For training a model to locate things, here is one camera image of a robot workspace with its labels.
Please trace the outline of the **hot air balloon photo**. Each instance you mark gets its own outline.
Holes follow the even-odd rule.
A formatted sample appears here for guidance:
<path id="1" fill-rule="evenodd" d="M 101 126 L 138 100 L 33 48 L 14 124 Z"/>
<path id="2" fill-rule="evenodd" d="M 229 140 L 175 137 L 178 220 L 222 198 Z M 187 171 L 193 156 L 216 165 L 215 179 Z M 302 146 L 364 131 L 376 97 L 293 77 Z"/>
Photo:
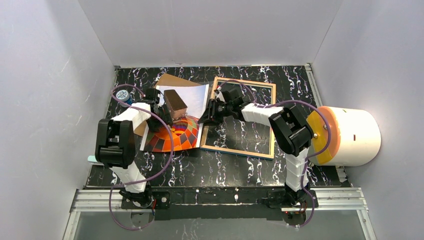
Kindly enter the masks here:
<path id="1" fill-rule="evenodd" d="M 172 125 L 163 126 L 159 132 L 151 132 L 147 125 L 143 134 L 140 150 L 144 152 L 170 152 L 173 142 L 174 151 L 183 151 L 200 146 L 203 125 L 199 118 L 206 110 L 209 85 L 198 86 L 157 86 L 162 95 L 160 103 L 166 103 Z"/>

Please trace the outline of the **blue wooden picture frame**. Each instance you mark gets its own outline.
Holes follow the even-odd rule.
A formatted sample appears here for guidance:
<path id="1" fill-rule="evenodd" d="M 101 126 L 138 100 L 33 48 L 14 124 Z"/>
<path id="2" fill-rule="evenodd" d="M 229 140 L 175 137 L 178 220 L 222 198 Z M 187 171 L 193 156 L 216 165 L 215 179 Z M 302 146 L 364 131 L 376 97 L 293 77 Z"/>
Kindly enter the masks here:
<path id="1" fill-rule="evenodd" d="M 235 80 L 216 76 L 212 89 L 218 86 L 223 91 L 238 87 L 245 101 L 257 100 L 260 105 L 276 103 L 276 84 L 250 80 Z M 252 158 L 272 160 L 275 136 L 270 127 L 234 119 L 224 118 L 218 126 L 205 126 L 200 141 L 202 150 L 234 154 Z"/>

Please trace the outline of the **brown cardboard backing board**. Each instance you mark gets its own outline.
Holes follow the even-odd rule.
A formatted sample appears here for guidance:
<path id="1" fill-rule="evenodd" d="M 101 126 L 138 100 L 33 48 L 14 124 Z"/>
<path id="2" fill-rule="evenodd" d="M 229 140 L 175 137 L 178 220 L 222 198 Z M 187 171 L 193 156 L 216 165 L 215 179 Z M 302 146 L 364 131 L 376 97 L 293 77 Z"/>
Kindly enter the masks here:
<path id="1" fill-rule="evenodd" d="M 164 73 L 157 83 L 153 85 L 154 88 L 157 86 L 171 86 L 171 87 L 195 87 L 200 86 L 199 83 L 192 82 L 183 78 L 179 78 L 177 76 L 170 75 L 168 73 Z M 146 122 L 143 122 L 137 126 L 134 130 L 134 134 L 142 137 L 145 132 L 145 128 L 147 126 Z"/>

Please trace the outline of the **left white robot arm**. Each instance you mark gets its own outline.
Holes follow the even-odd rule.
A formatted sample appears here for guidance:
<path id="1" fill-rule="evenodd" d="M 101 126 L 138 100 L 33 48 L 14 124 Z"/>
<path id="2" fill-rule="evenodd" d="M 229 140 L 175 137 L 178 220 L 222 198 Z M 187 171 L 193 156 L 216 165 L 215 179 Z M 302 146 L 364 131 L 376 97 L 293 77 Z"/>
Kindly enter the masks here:
<path id="1" fill-rule="evenodd" d="M 133 103 L 131 94 L 115 87 L 111 96 L 127 109 L 111 119 L 101 119 L 97 127 L 95 160 L 112 170 L 122 184 L 119 193 L 124 199 L 141 208 L 154 209 L 157 199 L 149 184 L 135 163 L 136 142 L 134 130 L 147 124 L 152 131 L 164 127 L 171 138 L 172 118 L 166 103 L 161 103 L 164 93 L 149 88 L 142 94 L 139 103 Z"/>

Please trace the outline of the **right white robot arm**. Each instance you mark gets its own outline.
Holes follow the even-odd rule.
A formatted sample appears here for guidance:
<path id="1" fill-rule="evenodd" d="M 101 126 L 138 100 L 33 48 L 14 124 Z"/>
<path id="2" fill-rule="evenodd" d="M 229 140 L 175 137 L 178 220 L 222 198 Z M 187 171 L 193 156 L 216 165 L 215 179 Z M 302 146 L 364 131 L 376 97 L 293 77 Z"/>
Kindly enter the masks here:
<path id="1" fill-rule="evenodd" d="M 318 202 L 310 191 L 306 173 L 307 156 L 314 132 L 296 106 L 260 105 L 245 98 L 238 89 L 222 91 L 218 88 L 213 94 L 199 123 L 218 126 L 226 117 L 232 116 L 242 122 L 270 127 L 286 159 L 283 202 L 288 205 L 300 203 L 301 211 L 305 211 L 307 205 L 317 207 Z"/>

